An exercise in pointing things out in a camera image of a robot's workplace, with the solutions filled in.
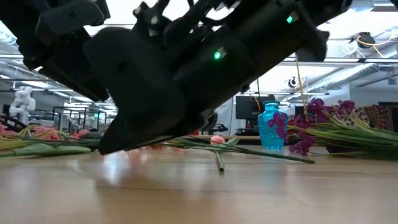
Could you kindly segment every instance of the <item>desk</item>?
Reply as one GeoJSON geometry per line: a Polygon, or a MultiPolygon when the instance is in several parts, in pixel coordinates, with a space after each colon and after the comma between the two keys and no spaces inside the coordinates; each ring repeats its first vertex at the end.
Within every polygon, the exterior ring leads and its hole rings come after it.
{"type": "Polygon", "coordinates": [[[0,159],[0,223],[397,223],[398,163],[207,151],[0,159]]]}

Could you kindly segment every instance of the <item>ceiling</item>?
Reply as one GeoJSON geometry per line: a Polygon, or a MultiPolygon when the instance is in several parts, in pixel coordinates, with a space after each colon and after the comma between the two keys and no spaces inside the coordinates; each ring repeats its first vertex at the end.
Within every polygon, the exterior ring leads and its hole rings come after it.
{"type": "MultiPolygon", "coordinates": [[[[152,6],[156,0],[145,1],[149,6],[152,6]]],[[[330,39],[328,44],[328,58],[398,58],[398,11],[389,6],[389,1],[375,1],[377,3],[374,7],[356,7],[350,9],[348,12],[320,25],[320,30],[330,32],[330,39]],[[359,48],[356,43],[356,38],[359,32],[370,32],[376,41],[374,47],[368,49],[359,48]]],[[[91,34],[95,35],[100,29],[106,26],[118,26],[131,29],[136,22],[135,17],[132,15],[132,10],[135,9],[140,3],[140,0],[107,0],[111,18],[108,19],[103,26],[90,27],[85,29],[91,34]]],[[[168,8],[165,10],[164,15],[170,19],[176,19],[182,16],[188,10],[186,0],[171,0],[168,8]]],[[[221,19],[227,16],[229,11],[223,9],[215,12],[210,11],[208,17],[214,19],[221,19]]],[[[19,54],[17,45],[13,42],[13,35],[4,25],[0,24],[0,54],[19,54]]],[[[13,60],[15,64],[9,64],[5,60],[0,60],[0,67],[4,66],[13,69],[12,73],[1,73],[0,75],[7,76],[8,78],[39,78],[46,79],[37,72],[26,73],[20,68],[25,68],[22,60],[13,60]]],[[[259,79],[260,91],[297,91],[287,87],[287,82],[292,77],[297,77],[297,68],[294,63],[289,65],[281,64],[272,70],[269,70],[259,79]]],[[[322,78],[327,77],[339,70],[342,67],[355,67],[357,63],[313,63],[311,65],[300,64],[300,74],[304,82],[304,87],[309,86],[315,82],[319,82],[322,78]]],[[[378,78],[385,77],[386,72],[377,72],[363,78],[352,81],[352,85],[378,78]]],[[[17,82],[15,87],[19,85],[32,85],[34,88],[51,88],[60,89],[62,91],[55,91],[54,95],[64,98],[66,100],[75,100],[78,102],[89,102],[90,100],[68,90],[67,87],[56,82],[42,82],[42,83],[21,83],[17,82]]],[[[0,82],[0,88],[12,88],[14,82],[0,82]]],[[[388,85],[387,81],[380,81],[375,84],[365,86],[363,88],[369,89],[396,89],[396,86],[388,85]]],[[[251,91],[257,91],[257,83],[254,82],[250,86],[251,91]]]]}

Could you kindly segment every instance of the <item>blue vase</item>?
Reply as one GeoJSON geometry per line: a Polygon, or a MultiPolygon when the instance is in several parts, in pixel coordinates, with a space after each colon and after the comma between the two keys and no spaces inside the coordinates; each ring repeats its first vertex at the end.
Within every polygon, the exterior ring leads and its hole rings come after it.
{"type": "MultiPolygon", "coordinates": [[[[275,149],[281,150],[284,146],[285,139],[279,137],[276,133],[277,126],[269,127],[268,121],[274,119],[274,113],[282,113],[279,111],[278,101],[266,101],[264,102],[265,112],[258,116],[259,132],[261,138],[261,144],[264,149],[275,149]]],[[[285,131],[287,131],[287,115],[285,120],[285,131]]]]}

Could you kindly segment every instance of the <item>computer monitor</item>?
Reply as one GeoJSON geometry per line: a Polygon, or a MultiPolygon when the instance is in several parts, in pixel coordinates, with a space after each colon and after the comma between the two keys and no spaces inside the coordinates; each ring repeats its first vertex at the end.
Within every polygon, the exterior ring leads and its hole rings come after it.
{"type": "Polygon", "coordinates": [[[274,95],[269,96],[236,96],[236,119],[257,119],[264,112],[264,102],[275,100],[274,95]]]}

